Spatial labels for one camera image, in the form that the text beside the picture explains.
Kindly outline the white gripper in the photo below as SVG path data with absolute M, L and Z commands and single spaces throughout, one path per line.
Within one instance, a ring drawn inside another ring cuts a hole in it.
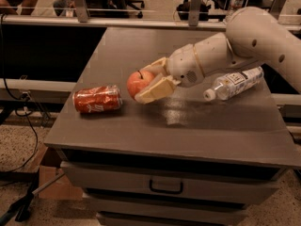
M 204 80 L 204 72 L 193 44 L 187 44 L 173 52 L 169 58 L 159 58 L 138 71 L 157 75 L 148 86 L 136 94 L 135 100 L 140 104 L 166 98 L 178 85 L 190 88 Z

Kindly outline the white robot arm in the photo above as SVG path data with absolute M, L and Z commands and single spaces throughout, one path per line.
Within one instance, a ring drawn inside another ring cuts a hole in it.
M 154 75 L 135 100 L 148 104 L 190 88 L 215 73 L 233 73 L 265 63 L 296 90 L 301 90 L 301 40 L 270 13 L 255 7 L 237 10 L 226 31 L 187 44 L 144 69 Z

